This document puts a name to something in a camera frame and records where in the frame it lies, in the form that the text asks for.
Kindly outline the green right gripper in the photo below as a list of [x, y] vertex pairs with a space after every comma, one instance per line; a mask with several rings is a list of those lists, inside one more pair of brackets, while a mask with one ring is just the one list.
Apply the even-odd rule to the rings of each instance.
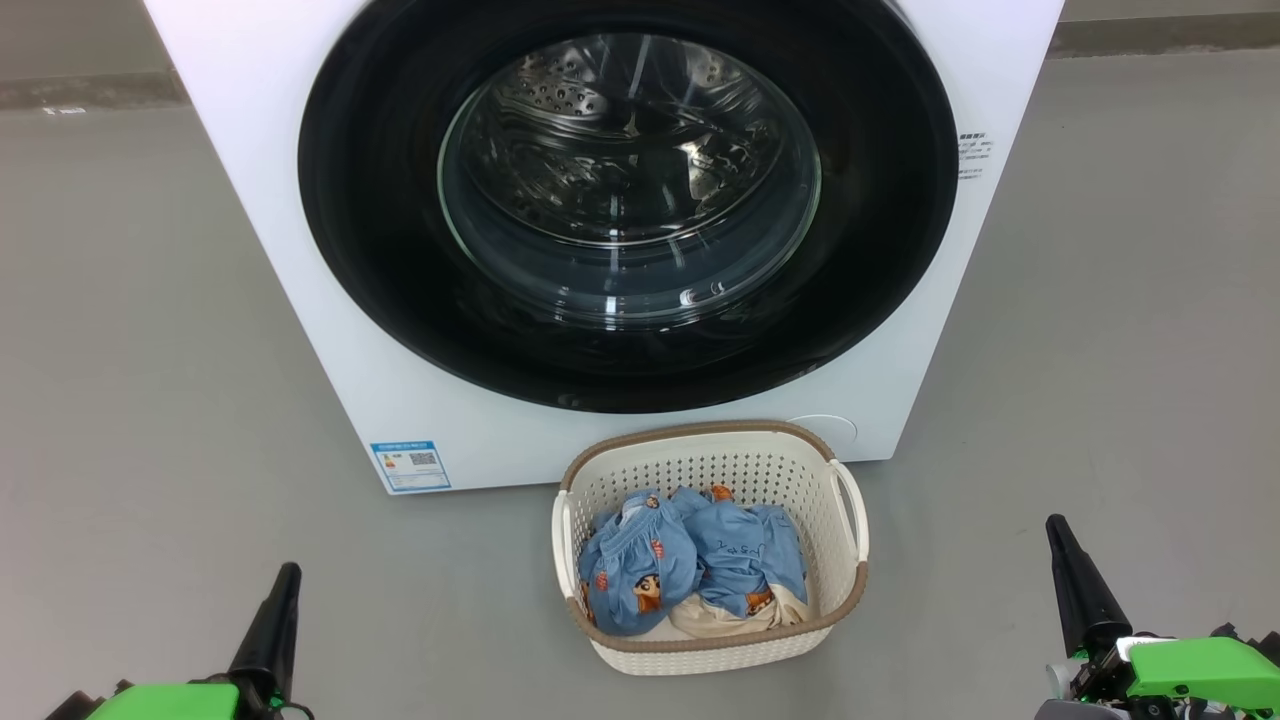
[[1123, 714], [1187, 714], [1199, 701], [1230, 714], [1280, 714], [1280, 665], [1261, 650], [1226, 635], [1130, 635], [1068, 519], [1052, 514], [1044, 529], [1065, 651], [1096, 659], [1070, 679], [1071, 701]]

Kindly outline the blue garment with cream lining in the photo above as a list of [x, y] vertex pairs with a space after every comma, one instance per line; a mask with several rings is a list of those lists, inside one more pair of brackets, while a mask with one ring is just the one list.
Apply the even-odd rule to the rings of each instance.
[[669, 501], [698, 553], [695, 589], [669, 612], [675, 629], [719, 639], [815, 618], [808, 564], [786, 509], [742, 506], [721, 484], [703, 492], [681, 486]]

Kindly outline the blue cartoon print garment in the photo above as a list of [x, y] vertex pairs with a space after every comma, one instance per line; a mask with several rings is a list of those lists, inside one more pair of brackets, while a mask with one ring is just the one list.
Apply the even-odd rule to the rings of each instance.
[[641, 635], [698, 587], [698, 550], [681, 512], [657, 488], [593, 519], [577, 562], [588, 619], [607, 635]]

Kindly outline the black round glass washer door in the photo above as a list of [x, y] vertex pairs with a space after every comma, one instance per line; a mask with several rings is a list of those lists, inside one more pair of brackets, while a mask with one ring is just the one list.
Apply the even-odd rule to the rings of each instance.
[[[554, 322], [486, 278], [443, 217], [436, 161], [467, 97], [538, 47], [604, 33], [727, 53], [815, 136], [820, 201], [797, 251], [687, 324]], [[332, 273], [410, 351], [531, 404], [675, 413], [812, 373], [900, 306], [957, 201], [957, 127], [940, 68], [884, 0], [370, 0], [317, 73], [298, 173]]]

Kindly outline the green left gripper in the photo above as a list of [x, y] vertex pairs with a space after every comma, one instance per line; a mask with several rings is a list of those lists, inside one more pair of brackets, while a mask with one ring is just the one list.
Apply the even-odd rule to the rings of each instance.
[[282, 564], [228, 670], [229, 680], [123, 684], [86, 720], [285, 720], [294, 671], [302, 570]]

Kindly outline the blue energy label sticker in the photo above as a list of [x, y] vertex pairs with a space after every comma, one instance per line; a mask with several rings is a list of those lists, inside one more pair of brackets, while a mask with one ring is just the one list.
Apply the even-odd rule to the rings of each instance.
[[389, 495], [421, 495], [452, 489], [431, 441], [371, 443], [371, 459]]

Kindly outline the white front-load washing machine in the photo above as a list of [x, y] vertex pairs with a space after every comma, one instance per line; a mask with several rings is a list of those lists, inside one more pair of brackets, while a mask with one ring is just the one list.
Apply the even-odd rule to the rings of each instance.
[[920, 282], [832, 363], [728, 404], [641, 414], [531, 404], [452, 375], [381, 329], [332, 273], [303, 210], [300, 127], [329, 51], [370, 0], [143, 4], [379, 480], [371, 443], [431, 441], [448, 491], [461, 491], [552, 483], [603, 439], [713, 421], [831, 414], [858, 427], [858, 461], [893, 455], [1065, 0], [884, 1], [940, 68], [957, 136], [984, 131], [993, 138], [986, 173], [957, 178], [950, 223]]

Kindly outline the washing machine drum opening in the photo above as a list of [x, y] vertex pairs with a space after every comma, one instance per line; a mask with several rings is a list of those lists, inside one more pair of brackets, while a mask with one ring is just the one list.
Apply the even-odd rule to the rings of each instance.
[[820, 201], [817, 137], [721, 50], [604, 33], [538, 47], [480, 85], [435, 170], [460, 251], [552, 320], [677, 325], [750, 295]]

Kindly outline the cream plastic laundry basket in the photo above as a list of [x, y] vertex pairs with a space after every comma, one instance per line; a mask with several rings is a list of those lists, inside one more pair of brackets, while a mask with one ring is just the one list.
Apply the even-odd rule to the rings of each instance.
[[[716, 484], [730, 487], [742, 506], [786, 509], [808, 564], [815, 618], [719, 639], [685, 635], [669, 614], [641, 635], [595, 628], [577, 574], [594, 516], [618, 510], [639, 489], [657, 488], [669, 500], [681, 486], [703, 492]], [[568, 465], [552, 512], [556, 579], [570, 616], [607, 664], [637, 676], [721, 673], [815, 648], [861, 601], [869, 550], [867, 506], [851, 471], [820, 438], [787, 421], [713, 421], [602, 441]]]

